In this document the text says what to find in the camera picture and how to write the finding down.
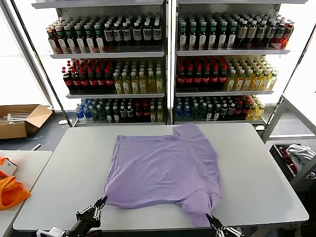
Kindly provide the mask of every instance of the orange bag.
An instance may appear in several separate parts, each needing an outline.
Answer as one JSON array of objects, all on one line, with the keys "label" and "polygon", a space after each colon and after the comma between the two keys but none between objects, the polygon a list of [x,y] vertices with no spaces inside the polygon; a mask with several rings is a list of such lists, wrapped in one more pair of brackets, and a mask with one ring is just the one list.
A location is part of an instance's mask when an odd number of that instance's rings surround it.
[{"label": "orange bag", "polygon": [[30,192],[23,187],[23,184],[15,180],[15,176],[0,180],[0,210],[9,209],[30,196]]}]

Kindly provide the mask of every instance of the cardboard box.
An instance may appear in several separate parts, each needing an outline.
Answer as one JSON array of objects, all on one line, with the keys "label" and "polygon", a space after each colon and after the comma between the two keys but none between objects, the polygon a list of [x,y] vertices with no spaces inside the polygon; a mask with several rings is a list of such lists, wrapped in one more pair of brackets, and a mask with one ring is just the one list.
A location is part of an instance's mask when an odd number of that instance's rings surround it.
[{"label": "cardboard box", "polygon": [[0,124],[0,139],[26,137],[36,132],[53,113],[42,105],[4,105],[0,106],[0,117],[21,111],[31,114],[25,122]]}]

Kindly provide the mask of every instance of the white table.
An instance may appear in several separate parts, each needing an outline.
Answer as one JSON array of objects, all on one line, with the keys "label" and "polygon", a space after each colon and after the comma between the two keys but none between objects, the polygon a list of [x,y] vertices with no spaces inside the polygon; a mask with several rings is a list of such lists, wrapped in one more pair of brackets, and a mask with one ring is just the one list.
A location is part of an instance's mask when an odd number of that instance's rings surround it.
[{"label": "white table", "polygon": [[[303,221],[308,214],[252,125],[201,124],[218,155],[222,194],[213,214],[224,225],[262,225]],[[75,213],[99,199],[117,135],[172,134],[165,126],[70,128],[24,204],[16,230],[69,230]],[[181,208],[160,204],[134,210],[105,206],[101,229],[192,228]]]},{"label": "white table", "polygon": [[[16,180],[31,191],[40,173],[52,155],[51,151],[2,151],[2,155],[13,155],[10,160],[18,165],[15,172]],[[0,211],[0,237],[6,237],[12,229],[12,223],[19,213],[23,202],[8,210]]]}]

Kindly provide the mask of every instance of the store shelf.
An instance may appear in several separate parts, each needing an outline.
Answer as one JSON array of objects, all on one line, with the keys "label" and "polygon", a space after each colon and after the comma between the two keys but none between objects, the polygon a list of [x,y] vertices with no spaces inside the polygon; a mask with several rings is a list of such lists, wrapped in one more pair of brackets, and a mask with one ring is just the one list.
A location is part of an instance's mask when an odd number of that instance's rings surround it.
[{"label": "store shelf", "polygon": [[249,3],[249,4],[281,4],[281,3],[294,3],[294,4],[304,4],[308,0],[179,0],[179,4],[209,4],[209,3],[221,3],[221,4],[231,4],[231,3]]},{"label": "store shelf", "polygon": [[161,5],[163,0],[59,0],[32,3],[35,9],[90,6]]},{"label": "store shelf", "polygon": [[236,49],[236,50],[191,50],[178,51],[178,56],[208,56],[208,55],[265,55],[287,54],[290,50],[278,49]]},{"label": "store shelf", "polygon": [[187,96],[232,96],[232,95],[269,95],[274,91],[210,91],[210,92],[176,92],[176,97]]},{"label": "store shelf", "polygon": [[164,52],[119,52],[119,53],[73,53],[73,54],[51,54],[54,59],[60,58],[150,58],[163,57]]},{"label": "store shelf", "polygon": [[104,98],[162,98],[164,94],[89,94],[89,95],[66,95],[68,99],[104,99]]}]

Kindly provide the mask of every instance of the purple t-shirt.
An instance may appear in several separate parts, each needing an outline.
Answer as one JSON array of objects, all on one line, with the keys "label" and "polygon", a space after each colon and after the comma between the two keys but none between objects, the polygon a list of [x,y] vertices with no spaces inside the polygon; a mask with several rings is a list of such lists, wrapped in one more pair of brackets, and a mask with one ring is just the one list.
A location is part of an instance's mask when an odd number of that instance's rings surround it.
[{"label": "purple t-shirt", "polygon": [[180,205],[195,226],[209,226],[220,198],[217,156],[193,123],[174,135],[118,136],[105,183],[107,204],[133,209],[161,203]]}]

